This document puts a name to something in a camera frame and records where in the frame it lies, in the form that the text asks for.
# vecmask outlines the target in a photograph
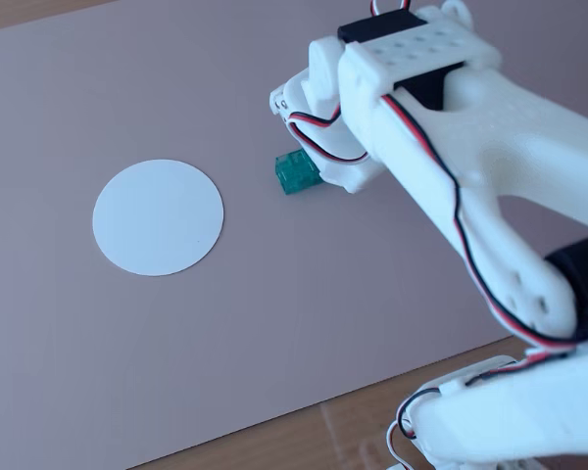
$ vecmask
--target robotic arm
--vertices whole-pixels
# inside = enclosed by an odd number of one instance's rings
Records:
[[[399,408],[394,427],[437,468],[588,453],[588,241],[543,260],[498,205],[516,195],[588,225],[588,119],[514,85],[500,64],[464,3],[448,0],[341,26],[270,95],[324,181],[356,193],[389,169],[495,317],[535,347],[519,364],[495,358],[427,384]]]

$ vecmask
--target pink board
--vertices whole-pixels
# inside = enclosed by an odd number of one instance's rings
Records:
[[[588,114],[588,4],[470,3],[512,78]],[[296,145],[269,93],[367,11],[122,0],[0,30],[0,470],[130,467],[506,336],[389,175],[278,186]],[[204,171],[225,209],[212,252],[162,278],[91,229],[105,184],[151,159]],[[510,211],[541,251],[586,233]]]

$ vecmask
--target translucent green block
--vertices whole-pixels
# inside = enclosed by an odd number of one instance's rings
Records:
[[[294,194],[322,183],[320,172],[304,150],[276,158],[276,176],[285,194]]]

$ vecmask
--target white paper disc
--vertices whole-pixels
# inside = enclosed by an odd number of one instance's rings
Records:
[[[96,242],[122,269],[165,276],[200,261],[222,229],[220,192],[190,164],[151,160],[118,173],[98,197]]]

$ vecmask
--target table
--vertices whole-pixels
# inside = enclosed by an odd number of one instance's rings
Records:
[[[108,0],[0,0],[0,28],[11,24],[105,3]],[[391,465],[385,450],[385,429],[403,397],[420,384],[478,360],[497,355],[522,355],[517,339],[501,342],[414,370],[337,399],[145,464],[140,470],[210,469],[362,469]],[[405,440],[396,448],[415,468],[429,468]],[[587,468],[587,459],[559,458],[553,469]]]

